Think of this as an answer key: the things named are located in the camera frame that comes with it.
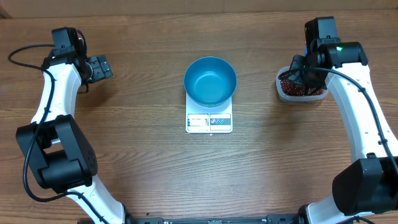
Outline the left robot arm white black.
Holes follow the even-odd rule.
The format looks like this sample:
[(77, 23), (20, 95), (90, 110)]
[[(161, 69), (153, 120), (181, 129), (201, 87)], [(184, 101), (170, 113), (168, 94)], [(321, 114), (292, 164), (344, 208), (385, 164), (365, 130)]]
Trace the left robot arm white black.
[(54, 29), (52, 38), (49, 56), (38, 67), (44, 76), (40, 105), (30, 124), (16, 131), (25, 191), (38, 202), (68, 197), (93, 223), (133, 223), (100, 181), (95, 152), (74, 119), (79, 88), (112, 77), (109, 63), (104, 55), (87, 56), (80, 30)]

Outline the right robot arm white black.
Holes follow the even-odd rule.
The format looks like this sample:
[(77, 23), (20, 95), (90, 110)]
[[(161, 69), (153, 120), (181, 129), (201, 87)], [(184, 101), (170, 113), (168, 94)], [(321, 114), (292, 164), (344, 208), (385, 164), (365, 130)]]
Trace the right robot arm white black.
[(284, 102), (309, 102), (333, 95), (349, 137), (352, 163), (332, 182), (332, 193), (303, 205), (278, 223), (368, 222), (370, 215), (397, 209), (397, 138), (371, 83), (368, 58), (359, 42), (343, 42), (334, 17), (305, 24), (305, 55), (277, 74)]

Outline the blue plastic measuring scoop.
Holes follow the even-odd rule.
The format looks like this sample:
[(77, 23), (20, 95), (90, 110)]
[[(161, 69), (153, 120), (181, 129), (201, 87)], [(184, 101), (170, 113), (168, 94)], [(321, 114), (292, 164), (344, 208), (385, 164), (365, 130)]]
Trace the blue plastic measuring scoop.
[(307, 57), (310, 54), (308, 47), (305, 48), (304, 56)]

